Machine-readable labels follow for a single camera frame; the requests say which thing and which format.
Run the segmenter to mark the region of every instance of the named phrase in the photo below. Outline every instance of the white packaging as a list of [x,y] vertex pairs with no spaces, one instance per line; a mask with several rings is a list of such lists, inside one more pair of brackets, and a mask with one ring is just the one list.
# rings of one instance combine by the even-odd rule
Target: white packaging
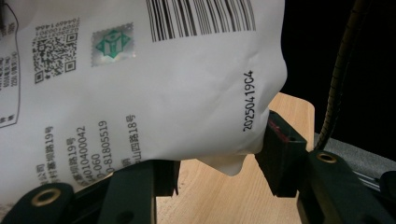
[[26,192],[262,148],[284,1],[12,0],[0,34],[0,220]]

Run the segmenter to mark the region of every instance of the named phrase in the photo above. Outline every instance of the wooden surface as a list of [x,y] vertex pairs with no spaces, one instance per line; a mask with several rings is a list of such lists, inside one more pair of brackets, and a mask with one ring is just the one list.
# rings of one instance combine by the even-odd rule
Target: wooden surface
[[[277,112],[313,148],[314,107],[305,100],[279,93],[270,109]],[[198,160],[181,163],[179,194],[157,198],[159,224],[301,223],[296,198],[273,196],[253,155],[242,171],[227,176]]]

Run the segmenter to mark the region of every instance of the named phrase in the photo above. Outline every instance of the green logo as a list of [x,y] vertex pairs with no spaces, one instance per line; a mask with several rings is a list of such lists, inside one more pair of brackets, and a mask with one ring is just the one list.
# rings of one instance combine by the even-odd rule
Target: green logo
[[128,35],[121,31],[112,30],[103,36],[102,41],[96,45],[96,48],[103,52],[103,55],[115,58],[123,52],[123,48],[131,40]]

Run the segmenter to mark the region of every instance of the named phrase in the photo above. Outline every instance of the black background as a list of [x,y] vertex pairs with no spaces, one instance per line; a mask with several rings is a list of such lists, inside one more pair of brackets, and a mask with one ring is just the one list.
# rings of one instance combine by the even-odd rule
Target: black background
[[[282,51],[288,79],[281,92],[314,105],[316,133],[323,124],[332,70],[353,4],[286,1]],[[374,0],[350,59],[332,138],[396,161],[395,75],[396,1]]]

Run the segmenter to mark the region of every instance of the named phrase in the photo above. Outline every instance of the gray carpet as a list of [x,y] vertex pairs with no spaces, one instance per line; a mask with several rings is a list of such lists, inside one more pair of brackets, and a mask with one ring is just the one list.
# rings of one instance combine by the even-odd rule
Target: gray carpet
[[[318,137],[319,134],[315,133],[315,144],[318,141]],[[336,139],[331,138],[324,150],[342,157],[353,171],[367,175],[373,179],[379,179],[386,171],[396,171],[395,161]]]

